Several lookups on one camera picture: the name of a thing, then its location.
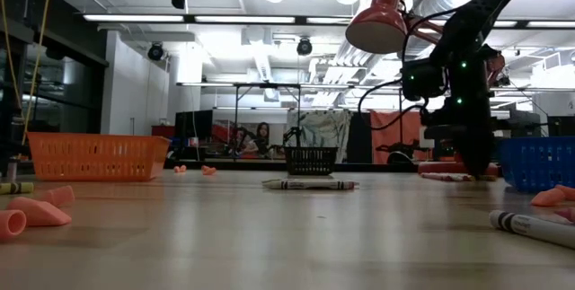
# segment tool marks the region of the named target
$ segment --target gray crayon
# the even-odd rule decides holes
[[[575,249],[575,226],[547,222],[527,215],[516,215],[501,210],[491,211],[489,220],[493,227],[502,231]]]

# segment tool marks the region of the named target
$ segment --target basket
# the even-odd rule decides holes
[[[333,172],[338,147],[285,147],[291,175],[328,175]]]
[[[170,141],[159,136],[28,133],[40,180],[145,181],[164,169]]]
[[[503,140],[500,163],[505,181],[519,191],[538,192],[557,184],[575,187],[575,136]]]

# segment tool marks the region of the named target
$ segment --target wooden table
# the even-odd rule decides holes
[[[528,213],[500,182],[349,173],[360,189],[274,191],[281,172],[167,171],[148,183],[74,183],[69,226],[0,244],[5,290],[569,289],[575,251],[493,230]],[[61,183],[38,184],[50,189]],[[0,197],[4,207],[10,196]]]

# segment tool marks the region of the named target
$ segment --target white crayon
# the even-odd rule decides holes
[[[489,220],[493,227],[503,231],[575,249],[575,226],[547,222],[501,210],[491,211]]]
[[[326,179],[284,179],[270,180],[262,183],[267,189],[331,189],[352,190],[356,187],[355,182],[326,180]]]

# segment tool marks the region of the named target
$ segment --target red desk lamp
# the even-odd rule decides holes
[[[349,43],[363,51],[374,54],[400,52],[408,29],[421,17],[398,9],[400,0],[372,0],[371,6],[359,13],[345,32]],[[442,33],[440,26],[431,22],[422,23],[419,28],[429,28]],[[413,35],[431,43],[438,40],[416,30]]]

